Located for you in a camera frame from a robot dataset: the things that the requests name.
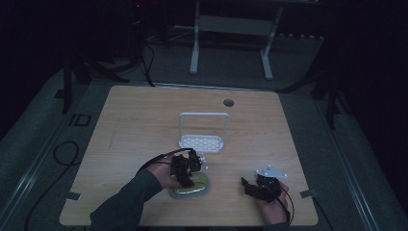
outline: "white basket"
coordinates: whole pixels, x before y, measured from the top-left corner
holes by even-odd
[[[183,135],[184,116],[225,116],[222,136]],[[182,148],[194,148],[197,152],[217,153],[224,146],[224,137],[228,128],[229,115],[227,113],[181,113],[179,115],[179,145]]]

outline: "wooden table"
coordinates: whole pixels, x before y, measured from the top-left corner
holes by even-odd
[[[234,106],[226,107],[224,99],[232,99]],[[142,164],[178,149],[178,116],[184,112],[230,116],[223,149],[205,154],[209,169],[202,172],[210,178],[211,190],[187,199],[161,191],[145,203],[140,225],[264,225],[254,199],[243,192],[241,177],[255,184],[254,171],[269,164],[289,175],[282,181],[293,199],[293,225],[318,222],[312,199],[299,194],[308,185],[276,93],[117,86],[108,95],[71,188],[81,199],[66,201],[61,224],[89,225],[89,214],[128,183]]]

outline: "person's left hand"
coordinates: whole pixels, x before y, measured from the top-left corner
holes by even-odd
[[[146,168],[159,180],[162,190],[167,188],[181,187],[180,183],[174,177],[170,176],[171,159],[173,156],[174,155],[164,157],[163,159],[157,161],[157,163],[153,163]]]

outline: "perforated basket base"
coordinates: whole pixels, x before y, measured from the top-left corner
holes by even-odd
[[[191,147],[197,152],[218,152],[224,143],[218,136],[184,135],[179,140],[180,147]]]

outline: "person's right hand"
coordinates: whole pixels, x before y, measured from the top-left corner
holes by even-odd
[[[283,208],[282,205],[276,199],[270,203],[267,203],[264,200],[256,199],[256,203],[260,208],[264,216],[264,220],[267,224],[287,222],[286,211],[288,210],[288,201],[286,201],[287,195],[286,192],[289,190],[289,187],[280,181],[279,183],[283,191],[278,196],[278,198],[285,205],[285,208]]]

